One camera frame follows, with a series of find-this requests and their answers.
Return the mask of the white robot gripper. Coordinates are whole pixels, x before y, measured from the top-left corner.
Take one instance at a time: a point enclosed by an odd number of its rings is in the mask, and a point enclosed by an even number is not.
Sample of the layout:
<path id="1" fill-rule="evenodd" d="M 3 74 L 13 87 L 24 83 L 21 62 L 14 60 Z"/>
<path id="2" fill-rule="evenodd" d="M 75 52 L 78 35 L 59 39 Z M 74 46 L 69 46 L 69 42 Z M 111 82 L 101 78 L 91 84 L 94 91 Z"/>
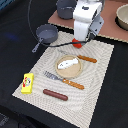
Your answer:
<path id="1" fill-rule="evenodd" d="M 73 12 L 74 38 L 84 41 L 87 36 L 97 35 L 104 23 L 100 16 L 103 10 L 103 1 L 78 1 Z"/>

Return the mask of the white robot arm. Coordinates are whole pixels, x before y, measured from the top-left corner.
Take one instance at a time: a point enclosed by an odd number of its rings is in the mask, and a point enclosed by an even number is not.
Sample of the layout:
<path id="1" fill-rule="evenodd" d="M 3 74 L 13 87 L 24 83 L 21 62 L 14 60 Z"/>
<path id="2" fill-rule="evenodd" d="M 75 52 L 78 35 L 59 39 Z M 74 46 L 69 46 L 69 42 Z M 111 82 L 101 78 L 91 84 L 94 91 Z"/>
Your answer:
<path id="1" fill-rule="evenodd" d="M 100 15 L 104 0 L 78 0 L 73 12 L 74 38 L 84 41 L 94 19 Z"/>

